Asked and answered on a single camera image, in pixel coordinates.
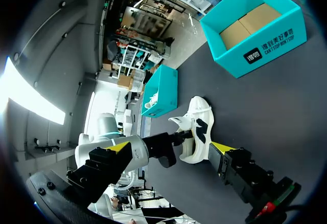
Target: open cardboard box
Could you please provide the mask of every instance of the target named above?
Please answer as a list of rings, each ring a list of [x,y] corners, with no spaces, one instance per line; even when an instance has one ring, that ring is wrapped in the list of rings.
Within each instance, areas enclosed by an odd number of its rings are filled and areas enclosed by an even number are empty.
[[[236,78],[307,41],[291,0],[222,0],[200,22],[214,61]]]

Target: table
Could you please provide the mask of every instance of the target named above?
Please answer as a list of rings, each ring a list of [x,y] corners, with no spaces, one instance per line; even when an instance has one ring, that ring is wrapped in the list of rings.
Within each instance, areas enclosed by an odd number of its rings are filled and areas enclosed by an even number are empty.
[[[293,203],[304,204],[326,160],[327,48],[310,12],[302,10],[308,41],[239,79],[213,61],[205,43],[178,69],[178,108],[152,119],[151,135],[175,132],[168,118],[184,115],[191,98],[202,96],[215,116],[212,140],[248,149],[261,167],[274,171],[276,181],[288,176],[299,182],[302,190]],[[165,199],[201,224],[243,223],[251,210],[208,162],[177,160],[166,169],[151,159],[148,173]]]

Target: black logo on sneaker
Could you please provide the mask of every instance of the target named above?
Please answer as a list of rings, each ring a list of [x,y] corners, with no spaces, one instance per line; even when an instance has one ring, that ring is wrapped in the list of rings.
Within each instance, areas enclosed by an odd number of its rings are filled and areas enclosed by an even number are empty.
[[[200,127],[196,127],[196,135],[199,139],[205,144],[205,134],[208,130],[208,125],[203,122],[201,119],[197,119],[196,122],[200,125]]]

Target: yellow label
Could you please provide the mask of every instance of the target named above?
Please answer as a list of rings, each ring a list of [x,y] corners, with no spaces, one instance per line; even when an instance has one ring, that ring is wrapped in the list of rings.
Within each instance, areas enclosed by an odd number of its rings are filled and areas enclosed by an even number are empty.
[[[222,144],[219,144],[217,142],[212,142],[212,144],[218,149],[221,151],[221,153],[223,155],[225,155],[225,152],[226,151],[229,151],[229,150],[235,150],[235,148],[232,148],[232,147],[229,147],[229,146],[225,146],[225,145],[222,145]]]
[[[123,142],[123,143],[120,143],[118,145],[115,145],[115,146],[109,146],[109,147],[106,147],[105,149],[110,149],[112,151],[115,151],[116,154],[124,148],[124,146],[126,146],[127,144],[129,143],[129,141],[126,141],[126,142]]]

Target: screw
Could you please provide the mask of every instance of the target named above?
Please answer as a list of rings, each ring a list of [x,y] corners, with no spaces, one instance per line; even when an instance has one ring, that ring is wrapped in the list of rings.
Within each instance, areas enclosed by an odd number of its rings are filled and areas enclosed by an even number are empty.
[[[52,182],[48,182],[48,183],[46,184],[46,186],[47,186],[50,190],[53,190],[53,189],[56,188],[55,184],[53,184]]]
[[[80,182],[82,184],[85,184],[87,182],[87,178],[85,178],[85,177],[80,178]]]
[[[41,195],[41,196],[44,196],[45,195],[45,189],[40,187],[37,192]]]

